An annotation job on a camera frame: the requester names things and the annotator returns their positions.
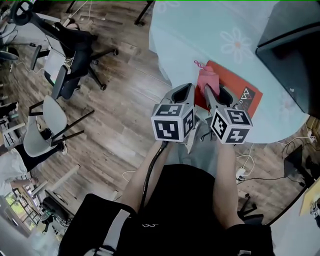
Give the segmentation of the person's right forearm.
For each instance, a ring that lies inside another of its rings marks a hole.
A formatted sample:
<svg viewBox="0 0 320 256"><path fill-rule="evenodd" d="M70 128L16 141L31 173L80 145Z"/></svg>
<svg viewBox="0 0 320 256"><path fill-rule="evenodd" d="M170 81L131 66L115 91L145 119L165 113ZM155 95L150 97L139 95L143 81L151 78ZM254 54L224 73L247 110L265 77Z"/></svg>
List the person's right forearm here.
<svg viewBox="0 0 320 256"><path fill-rule="evenodd" d="M217 169L213 185L213 211L225 229L244 223L238 216L238 202L234 146L218 141Z"/></svg>

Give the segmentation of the black mesh chair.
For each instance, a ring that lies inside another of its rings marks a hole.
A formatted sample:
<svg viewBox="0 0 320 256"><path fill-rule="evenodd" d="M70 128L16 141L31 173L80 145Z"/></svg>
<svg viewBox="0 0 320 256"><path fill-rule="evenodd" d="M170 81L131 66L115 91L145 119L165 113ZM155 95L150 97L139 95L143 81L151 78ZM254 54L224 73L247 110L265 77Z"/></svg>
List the black mesh chair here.
<svg viewBox="0 0 320 256"><path fill-rule="evenodd" d="M33 3L28 0L16 1L11 8L10 15L15 25L26 25L33 15Z"/></svg>

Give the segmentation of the person's black shirt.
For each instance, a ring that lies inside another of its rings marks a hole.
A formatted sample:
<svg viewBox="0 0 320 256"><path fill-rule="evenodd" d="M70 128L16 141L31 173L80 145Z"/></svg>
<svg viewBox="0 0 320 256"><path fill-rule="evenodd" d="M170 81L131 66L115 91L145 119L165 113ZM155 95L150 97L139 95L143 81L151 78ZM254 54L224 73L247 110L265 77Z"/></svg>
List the person's black shirt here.
<svg viewBox="0 0 320 256"><path fill-rule="evenodd" d="M199 168L166 165L141 213L88 194L60 243L58 256L97 252L120 212L128 217L116 234L117 245L108 247L113 256L275 256L268 226L221 226L213 211L214 182Z"/></svg>

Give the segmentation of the light wooden desk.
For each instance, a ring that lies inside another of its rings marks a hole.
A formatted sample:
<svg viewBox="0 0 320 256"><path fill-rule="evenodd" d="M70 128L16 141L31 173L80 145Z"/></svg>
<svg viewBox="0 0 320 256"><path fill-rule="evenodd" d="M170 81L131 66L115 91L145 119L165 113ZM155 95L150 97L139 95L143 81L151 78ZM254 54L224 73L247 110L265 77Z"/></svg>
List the light wooden desk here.
<svg viewBox="0 0 320 256"><path fill-rule="evenodd" d="M306 190L300 209L300 216L310 214L313 204L320 198L320 186L313 186Z"/></svg>

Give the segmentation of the black mini fridge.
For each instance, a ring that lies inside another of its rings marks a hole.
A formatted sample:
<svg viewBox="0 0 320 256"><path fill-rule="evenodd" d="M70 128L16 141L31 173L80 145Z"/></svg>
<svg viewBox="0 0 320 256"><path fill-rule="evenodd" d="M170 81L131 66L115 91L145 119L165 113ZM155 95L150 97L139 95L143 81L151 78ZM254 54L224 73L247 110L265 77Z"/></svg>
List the black mini fridge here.
<svg viewBox="0 0 320 256"><path fill-rule="evenodd" d="M320 0L275 4L255 52L300 109L320 120Z"/></svg>

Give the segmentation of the red book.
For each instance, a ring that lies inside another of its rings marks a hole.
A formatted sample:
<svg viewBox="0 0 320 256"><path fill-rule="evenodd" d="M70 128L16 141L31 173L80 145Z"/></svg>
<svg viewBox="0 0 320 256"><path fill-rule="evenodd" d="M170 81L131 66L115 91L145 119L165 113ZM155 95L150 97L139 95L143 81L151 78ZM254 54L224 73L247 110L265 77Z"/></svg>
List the red book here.
<svg viewBox="0 0 320 256"><path fill-rule="evenodd" d="M203 66L212 67L213 71L219 76L219 84L228 87L237 96L240 105L252 118L262 99L262 92L237 74L231 72L214 61L209 60L206 65ZM209 108L206 104L205 97L200 100L196 100L194 96L194 104L195 115L200 120L205 121L210 117L211 114L209 113Z"/></svg>

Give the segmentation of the person's left forearm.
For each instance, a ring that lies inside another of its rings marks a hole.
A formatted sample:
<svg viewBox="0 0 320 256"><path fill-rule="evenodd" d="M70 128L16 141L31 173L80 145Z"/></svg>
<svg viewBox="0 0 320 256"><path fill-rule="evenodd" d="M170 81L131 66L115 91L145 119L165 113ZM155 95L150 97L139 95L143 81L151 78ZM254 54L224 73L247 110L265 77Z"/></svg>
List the person's left forearm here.
<svg viewBox="0 0 320 256"><path fill-rule="evenodd" d="M120 199L120 202L124 205L130 206L136 213L138 213L142 197L143 197L143 190L144 190L144 183L147 177L148 169L150 166L150 163L152 162L154 156L158 152L158 150L161 148L162 141L157 140L153 146L150 148L149 152L147 153L145 159L141 163L140 167L137 169L137 171L133 174L130 181L128 182L127 186L125 187L125 190L122 194L122 198ZM163 167L167 161L168 155L173 147L174 143L169 142L166 148L163 150L163 152L160 154L160 156L157 158L152 172L150 174L150 178L148 181L148 188L146 192L146 198L144 201L144 206L149 202L152 193L158 183L158 180L161 176Z"/></svg>

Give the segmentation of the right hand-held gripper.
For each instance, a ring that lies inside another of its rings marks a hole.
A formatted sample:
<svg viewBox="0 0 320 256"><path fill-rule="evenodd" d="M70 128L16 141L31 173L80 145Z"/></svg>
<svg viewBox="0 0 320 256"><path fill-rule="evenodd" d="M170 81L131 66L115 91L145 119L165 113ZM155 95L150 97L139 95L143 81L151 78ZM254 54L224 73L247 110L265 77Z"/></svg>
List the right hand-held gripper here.
<svg viewBox="0 0 320 256"><path fill-rule="evenodd" d="M208 84L204 87L205 101L212 116L209 127L222 144L243 144L253 127L251 118L228 87L220 84L219 89L218 99Z"/></svg>

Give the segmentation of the grey chair with black legs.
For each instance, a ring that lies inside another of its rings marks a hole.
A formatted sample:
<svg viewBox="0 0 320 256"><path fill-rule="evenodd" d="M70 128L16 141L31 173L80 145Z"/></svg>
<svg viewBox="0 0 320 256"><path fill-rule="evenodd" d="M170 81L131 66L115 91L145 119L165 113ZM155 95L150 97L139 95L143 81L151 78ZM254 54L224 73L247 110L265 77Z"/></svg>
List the grey chair with black legs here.
<svg viewBox="0 0 320 256"><path fill-rule="evenodd" d="M83 134L84 131L81 130L65 136L66 131L92 115L94 112L95 111L92 110L75 122L68 124L67 116L61 106L51 96L45 96L43 101L29 107L26 133L23 140L25 152L30 157L35 158L49 152L59 143ZM38 129L38 116L43 117L46 126L51 132L48 139L44 139Z"/></svg>

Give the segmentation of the black stand base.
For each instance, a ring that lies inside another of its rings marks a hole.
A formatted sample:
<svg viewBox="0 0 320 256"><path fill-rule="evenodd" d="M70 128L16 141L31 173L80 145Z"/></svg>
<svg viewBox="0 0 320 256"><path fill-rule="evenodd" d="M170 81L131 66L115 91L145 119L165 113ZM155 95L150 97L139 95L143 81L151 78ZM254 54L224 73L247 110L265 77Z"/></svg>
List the black stand base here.
<svg viewBox="0 0 320 256"><path fill-rule="evenodd" d="M305 186L309 188L315 179L302 166L303 146L298 146L284 159L284 177L288 178L295 173L302 175Z"/></svg>

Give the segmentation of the whiteboard on black stand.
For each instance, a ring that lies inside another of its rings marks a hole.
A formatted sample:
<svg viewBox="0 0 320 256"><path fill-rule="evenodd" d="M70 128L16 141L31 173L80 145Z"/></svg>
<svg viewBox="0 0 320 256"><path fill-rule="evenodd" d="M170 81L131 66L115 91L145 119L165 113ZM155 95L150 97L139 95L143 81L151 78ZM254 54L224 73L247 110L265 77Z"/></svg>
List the whiteboard on black stand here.
<svg viewBox="0 0 320 256"><path fill-rule="evenodd" d="M140 14L138 15L138 17L136 18L136 20L134 21L134 25L138 26L138 27L143 27L145 25L145 22L143 21L143 17L146 14L147 10L150 8L150 6L152 5L152 3L154 2L154 0L148 0L146 2L145 7L143 8L143 10L140 12Z"/></svg>

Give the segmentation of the light blue flowered tablecloth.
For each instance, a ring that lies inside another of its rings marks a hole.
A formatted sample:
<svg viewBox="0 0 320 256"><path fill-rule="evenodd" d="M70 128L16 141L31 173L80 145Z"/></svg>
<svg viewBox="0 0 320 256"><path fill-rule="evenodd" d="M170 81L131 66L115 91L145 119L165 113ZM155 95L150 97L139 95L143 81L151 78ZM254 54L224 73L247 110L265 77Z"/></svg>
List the light blue flowered tablecloth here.
<svg viewBox="0 0 320 256"><path fill-rule="evenodd" d="M303 113L256 56L275 1L156 1L149 48L173 87L195 83L216 62L262 93L247 141L286 145L308 137Z"/></svg>

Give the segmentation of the pink cloth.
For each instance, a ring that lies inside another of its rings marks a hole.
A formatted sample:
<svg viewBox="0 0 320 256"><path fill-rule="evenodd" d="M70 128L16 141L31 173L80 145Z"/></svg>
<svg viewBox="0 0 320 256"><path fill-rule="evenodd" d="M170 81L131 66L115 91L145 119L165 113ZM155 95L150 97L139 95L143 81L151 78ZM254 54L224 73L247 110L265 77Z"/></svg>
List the pink cloth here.
<svg viewBox="0 0 320 256"><path fill-rule="evenodd" d="M206 86L209 86L209 88L213 91L214 96L219 97L219 75L214 72L211 66L204 66L197 60L195 60L194 63L199 67L199 73L195 87L195 99L200 100L205 97Z"/></svg>

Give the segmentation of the black office chair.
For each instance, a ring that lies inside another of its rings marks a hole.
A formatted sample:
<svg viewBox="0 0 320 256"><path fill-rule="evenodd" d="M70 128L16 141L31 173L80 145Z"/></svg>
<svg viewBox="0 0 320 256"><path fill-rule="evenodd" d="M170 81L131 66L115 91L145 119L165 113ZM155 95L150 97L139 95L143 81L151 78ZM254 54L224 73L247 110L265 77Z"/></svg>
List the black office chair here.
<svg viewBox="0 0 320 256"><path fill-rule="evenodd" d="M57 40L66 56L73 58L70 69L65 64L61 65L55 81L48 71L44 72L45 78L53 86L51 94L53 99L56 100L59 97L63 97L65 100L70 99L79 87L80 78L86 75L90 75L102 91L107 88L107 85L103 84L97 77L91 63L97 63L99 58L110 53L117 56L119 54L117 49L111 48L93 54L92 43L97 39L97 36L87 31L69 29L58 22L52 26L38 18L32 18L30 23L40 29L46 36Z"/></svg>
<svg viewBox="0 0 320 256"><path fill-rule="evenodd" d="M238 217L248 225L269 226L267 223L263 223L264 215L262 213L252 214L252 212L258 209L255 202L251 202L251 208L248 208L251 200L251 195L246 193L244 196L244 203L242 207L237 211Z"/></svg>

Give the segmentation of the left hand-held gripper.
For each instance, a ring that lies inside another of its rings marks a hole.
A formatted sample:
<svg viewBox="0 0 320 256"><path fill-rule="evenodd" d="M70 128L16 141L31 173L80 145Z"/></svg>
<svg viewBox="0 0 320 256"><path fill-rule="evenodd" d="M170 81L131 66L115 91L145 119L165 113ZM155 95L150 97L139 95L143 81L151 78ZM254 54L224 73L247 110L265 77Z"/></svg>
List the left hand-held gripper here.
<svg viewBox="0 0 320 256"><path fill-rule="evenodd" d="M195 86L179 85L154 106L151 123L155 139L183 143L195 127Z"/></svg>

